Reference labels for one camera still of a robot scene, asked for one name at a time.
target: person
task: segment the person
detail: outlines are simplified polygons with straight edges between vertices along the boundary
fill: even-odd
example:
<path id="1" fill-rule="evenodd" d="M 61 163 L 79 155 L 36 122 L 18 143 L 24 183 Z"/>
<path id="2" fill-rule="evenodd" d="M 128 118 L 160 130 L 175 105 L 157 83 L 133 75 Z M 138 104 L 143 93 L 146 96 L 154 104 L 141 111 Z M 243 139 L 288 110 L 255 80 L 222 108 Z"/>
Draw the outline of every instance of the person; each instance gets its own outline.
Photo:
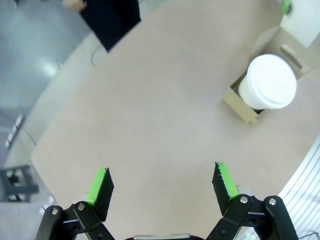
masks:
<path id="1" fill-rule="evenodd" d="M 80 13 L 107 52 L 140 21 L 138 0 L 63 0 Z"/>

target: beige tabletop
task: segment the beige tabletop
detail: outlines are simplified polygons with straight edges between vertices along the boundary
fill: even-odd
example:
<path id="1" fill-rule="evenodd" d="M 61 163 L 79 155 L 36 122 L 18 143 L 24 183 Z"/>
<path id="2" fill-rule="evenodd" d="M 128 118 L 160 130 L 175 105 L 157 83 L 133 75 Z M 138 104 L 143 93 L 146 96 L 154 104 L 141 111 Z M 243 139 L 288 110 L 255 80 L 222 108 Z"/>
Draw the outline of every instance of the beige tabletop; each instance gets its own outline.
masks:
<path id="1" fill-rule="evenodd" d="M 256 38 L 281 21 L 270 0 L 170 0 L 107 56 L 59 113 L 33 153 L 43 181 L 67 208 L 110 167 L 106 225 L 135 234 L 206 237 L 221 217 L 211 184 L 227 162 L 258 198 L 278 194 L 320 129 L 320 81 L 265 111 L 258 125 L 222 101 Z"/>

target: person's hand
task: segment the person's hand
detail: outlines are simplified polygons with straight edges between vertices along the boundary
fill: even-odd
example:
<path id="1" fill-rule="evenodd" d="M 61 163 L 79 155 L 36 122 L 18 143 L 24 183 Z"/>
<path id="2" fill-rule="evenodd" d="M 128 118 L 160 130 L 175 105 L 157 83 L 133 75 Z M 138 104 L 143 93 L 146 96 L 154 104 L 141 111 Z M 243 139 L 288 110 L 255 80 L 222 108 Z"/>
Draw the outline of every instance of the person's hand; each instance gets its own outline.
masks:
<path id="1" fill-rule="evenodd" d="M 84 0 L 63 0 L 63 5 L 66 8 L 72 9 L 79 13 L 87 7 L 87 2 Z"/>

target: cardboard box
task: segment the cardboard box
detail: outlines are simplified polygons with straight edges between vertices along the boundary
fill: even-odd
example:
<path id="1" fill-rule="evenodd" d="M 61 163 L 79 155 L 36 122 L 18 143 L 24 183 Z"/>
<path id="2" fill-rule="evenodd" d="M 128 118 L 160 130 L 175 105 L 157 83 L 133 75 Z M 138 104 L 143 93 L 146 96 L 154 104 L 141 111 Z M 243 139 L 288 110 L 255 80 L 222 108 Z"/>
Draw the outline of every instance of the cardboard box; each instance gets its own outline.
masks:
<path id="1" fill-rule="evenodd" d="M 257 124 L 259 114 L 262 111 L 267 111 L 252 109 L 237 93 L 241 81 L 247 74 L 251 61 L 263 54 L 275 54 L 283 58 L 291 66 L 296 79 L 299 81 L 317 68 L 320 68 L 320 58 L 300 44 L 284 29 L 275 27 L 265 31 L 255 42 L 247 69 L 227 89 L 223 99 L 246 123 Z"/>

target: cardboard carrier handle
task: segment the cardboard carrier handle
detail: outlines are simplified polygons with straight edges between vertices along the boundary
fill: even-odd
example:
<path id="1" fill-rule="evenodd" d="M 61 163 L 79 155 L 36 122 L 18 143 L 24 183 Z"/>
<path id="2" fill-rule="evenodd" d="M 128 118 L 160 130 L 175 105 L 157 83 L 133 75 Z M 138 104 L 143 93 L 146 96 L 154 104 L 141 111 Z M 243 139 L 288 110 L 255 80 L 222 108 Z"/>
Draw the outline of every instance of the cardboard carrier handle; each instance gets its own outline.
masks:
<path id="1" fill-rule="evenodd" d="M 310 66 L 300 58 L 297 58 L 296 52 L 286 44 L 280 46 L 280 51 L 286 56 L 290 62 L 302 73 L 306 74 L 311 70 Z"/>

